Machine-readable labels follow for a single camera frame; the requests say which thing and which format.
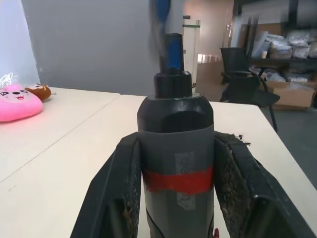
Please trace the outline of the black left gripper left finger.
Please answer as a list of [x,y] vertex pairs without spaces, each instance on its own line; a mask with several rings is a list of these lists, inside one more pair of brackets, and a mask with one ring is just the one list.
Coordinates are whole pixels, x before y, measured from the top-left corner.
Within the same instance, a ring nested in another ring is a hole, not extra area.
[[140,149],[137,133],[120,140],[92,179],[71,237],[137,237],[142,174]]

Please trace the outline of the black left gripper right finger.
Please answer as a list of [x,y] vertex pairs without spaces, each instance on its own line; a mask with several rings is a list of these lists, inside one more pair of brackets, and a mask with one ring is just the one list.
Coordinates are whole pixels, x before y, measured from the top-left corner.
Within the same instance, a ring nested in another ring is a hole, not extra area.
[[230,237],[315,237],[278,180],[233,134],[215,132],[213,180]]

